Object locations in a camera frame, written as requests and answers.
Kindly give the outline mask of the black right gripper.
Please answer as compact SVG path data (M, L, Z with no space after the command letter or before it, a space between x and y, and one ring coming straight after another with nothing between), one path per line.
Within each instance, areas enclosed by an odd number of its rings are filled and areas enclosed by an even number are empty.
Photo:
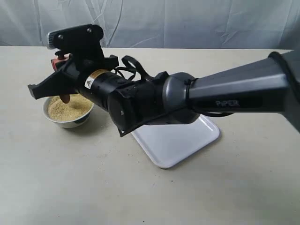
M89 76L103 69L110 72L119 65L117 56L105 57L101 48L85 48L60 50L56 52L57 58L51 59L53 72L39 84L30 84L28 89L35 99L60 95L63 103L70 102L70 95L79 93L89 100L106 100L108 96L109 77L105 75L100 81L90 82Z

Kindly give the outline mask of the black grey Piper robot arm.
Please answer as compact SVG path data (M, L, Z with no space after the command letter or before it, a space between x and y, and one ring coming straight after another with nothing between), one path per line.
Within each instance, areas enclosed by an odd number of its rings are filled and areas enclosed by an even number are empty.
M84 96L109 113L121 136L143 125L190 124L200 115L234 113L278 113L300 127L299 50L271 52L266 59L203 78L184 72L152 77L130 56L72 54L28 88L35 99Z

